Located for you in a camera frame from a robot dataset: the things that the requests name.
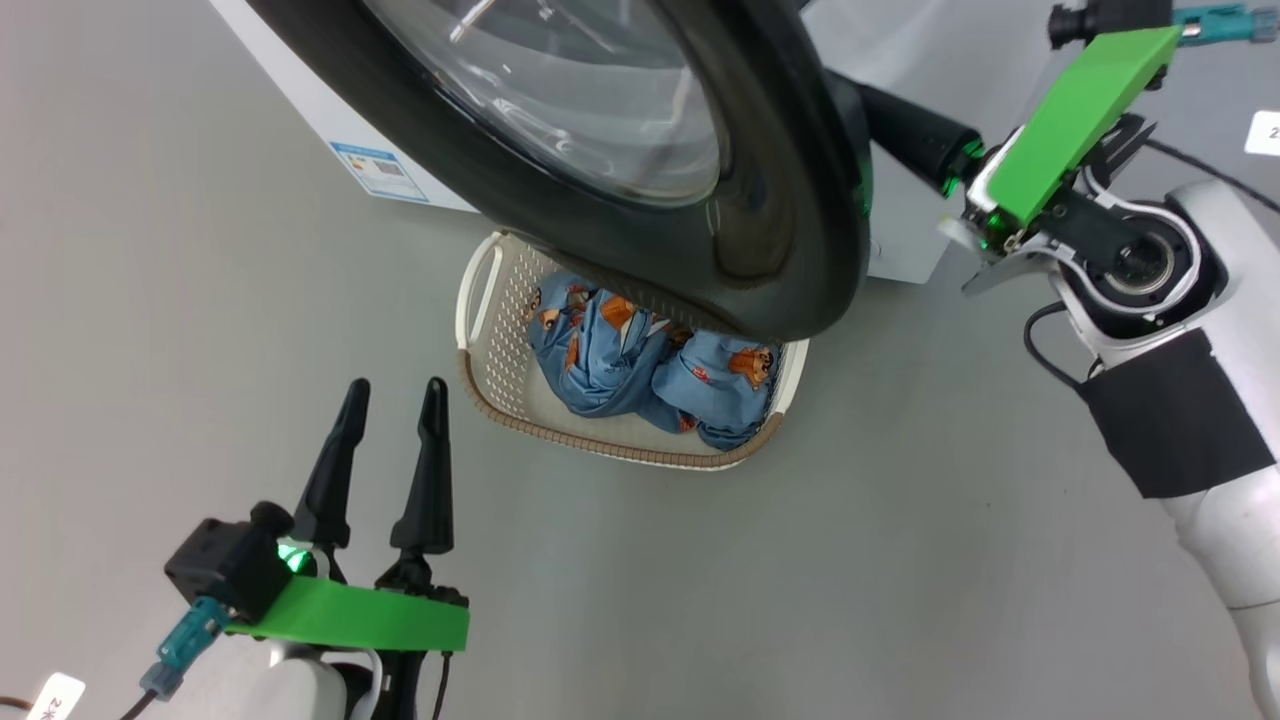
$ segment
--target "clothing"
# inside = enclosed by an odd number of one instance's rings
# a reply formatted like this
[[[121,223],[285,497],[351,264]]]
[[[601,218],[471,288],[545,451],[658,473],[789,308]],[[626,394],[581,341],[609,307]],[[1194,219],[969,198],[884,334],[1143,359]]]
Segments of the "clothing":
[[[780,348],[698,331],[658,366],[653,391],[699,419],[698,434],[718,450],[751,439],[769,409]]]
[[[668,319],[570,273],[549,275],[526,313],[534,357],[576,415],[636,413],[671,432],[698,429],[732,450],[768,410],[778,348]]]

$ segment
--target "sticker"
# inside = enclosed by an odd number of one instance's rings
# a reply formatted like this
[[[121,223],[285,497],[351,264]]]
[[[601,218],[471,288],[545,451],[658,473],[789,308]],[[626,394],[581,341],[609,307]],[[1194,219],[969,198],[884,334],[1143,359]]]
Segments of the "sticker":
[[[342,142],[330,142],[329,145],[370,195],[428,202],[426,195],[422,195],[413,178],[408,177],[408,172],[396,159],[396,155]]]
[[[1244,141],[1244,151],[1251,155],[1275,155],[1280,158],[1280,113],[1258,110],[1249,127],[1249,137]]]
[[[45,683],[45,689],[40,691],[40,697],[32,703],[27,720],[65,720],[82,694],[84,683],[70,675],[54,673]]]

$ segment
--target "green led light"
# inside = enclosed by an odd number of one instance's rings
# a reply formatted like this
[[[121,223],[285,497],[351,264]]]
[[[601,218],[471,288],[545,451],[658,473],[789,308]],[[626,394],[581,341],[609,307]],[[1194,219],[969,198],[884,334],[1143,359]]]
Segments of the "green led light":
[[[298,573],[302,569],[302,564],[307,561],[307,556],[310,555],[300,547],[283,543],[276,548],[276,552],[280,555],[280,560],[283,560],[293,573]]]
[[[983,147],[980,140],[970,140],[968,145],[964,146],[963,152],[974,160],[980,160],[987,149]]]

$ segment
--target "green bracket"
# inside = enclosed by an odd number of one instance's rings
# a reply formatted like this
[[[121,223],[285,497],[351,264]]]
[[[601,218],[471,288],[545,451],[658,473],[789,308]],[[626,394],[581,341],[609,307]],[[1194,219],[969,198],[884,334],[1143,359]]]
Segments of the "green bracket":
[[[294,575],[261,623],[227,633],[340,648],[461,652],[470,624],[466,607]]]
[[[991,178],[996,205],[1027,227],[1138,95],[1167,65],[1181,28],[1097,36],[1050,88]]]

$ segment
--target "laundry basket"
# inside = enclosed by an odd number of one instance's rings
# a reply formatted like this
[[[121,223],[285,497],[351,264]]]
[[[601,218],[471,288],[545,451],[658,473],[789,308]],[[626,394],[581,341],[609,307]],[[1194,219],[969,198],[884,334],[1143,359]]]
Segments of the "laundry basket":
[[[489,419],[596,455],[687,470],[731,468],[769,442],[800,383],[809,341],[782,347],[764,423],[728,452],[709,447],[698,433],[667,433],[635,414],[588,419],[570,413],[534,361],[525,320],[534,288],[559,269],[502,232],[485,240],[467,265],[456,318],[458,363],[467,395]]]

